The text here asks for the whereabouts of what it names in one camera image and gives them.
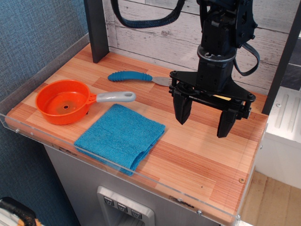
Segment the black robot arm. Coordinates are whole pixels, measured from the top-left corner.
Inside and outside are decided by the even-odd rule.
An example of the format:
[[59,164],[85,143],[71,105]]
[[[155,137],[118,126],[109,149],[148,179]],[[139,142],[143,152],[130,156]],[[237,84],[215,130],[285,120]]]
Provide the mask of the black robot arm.
[[256,99],[233,81],[232,71],[238,69],[239,48],[259,59],[258,52],[248,44],[254,38],[257,23],[250,0],[200,0],[198,4],[202,27],[198,70],[172,71],[170,93],[175,117],[181,124],[187,121],[193,102],[220,110],[217,136],[222,138],[236,120],[249,117]]

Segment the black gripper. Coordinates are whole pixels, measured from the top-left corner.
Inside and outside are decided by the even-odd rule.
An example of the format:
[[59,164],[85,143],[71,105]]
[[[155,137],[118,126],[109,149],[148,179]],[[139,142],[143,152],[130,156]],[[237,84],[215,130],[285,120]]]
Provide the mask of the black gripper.
[[[232,79],[233,60],[212,62],[200,59],[196,72],[172,71],[170,93],[173,97],[174,113],[180,124],[190,116],[192,102],[221,110],[217,137],[226,137],[236,119],[248,118],[251,103],[256,97],[238,86]],[[231,98],[230,101],[214,97]]]

